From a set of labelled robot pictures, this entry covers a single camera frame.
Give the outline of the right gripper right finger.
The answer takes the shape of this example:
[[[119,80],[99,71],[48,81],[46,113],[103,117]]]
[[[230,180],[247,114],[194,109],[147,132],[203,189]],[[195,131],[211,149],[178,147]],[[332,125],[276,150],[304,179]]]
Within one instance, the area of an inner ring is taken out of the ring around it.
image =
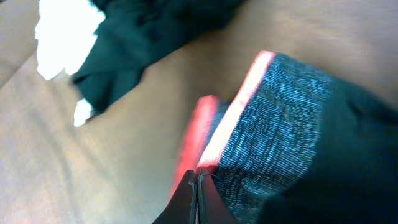
[[[197,223],[236,224],[206,169],[201,169],[197,178]]]

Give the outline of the black leggings with coral waistband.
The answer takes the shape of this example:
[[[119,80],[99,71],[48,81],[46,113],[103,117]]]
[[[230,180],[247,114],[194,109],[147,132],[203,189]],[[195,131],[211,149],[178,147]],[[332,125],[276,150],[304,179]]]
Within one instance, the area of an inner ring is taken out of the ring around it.
[[[262,51],[232,102],[198,100],[172,191],[189,170],[238,223],[396,223],[397,110]]]

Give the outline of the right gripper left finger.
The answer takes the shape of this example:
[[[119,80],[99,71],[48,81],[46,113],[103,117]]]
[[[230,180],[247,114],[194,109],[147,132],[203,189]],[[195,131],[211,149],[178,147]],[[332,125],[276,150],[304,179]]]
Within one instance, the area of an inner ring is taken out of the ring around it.
[[[196,224],[197,177],[188,170],[163,212],[152,224]]]

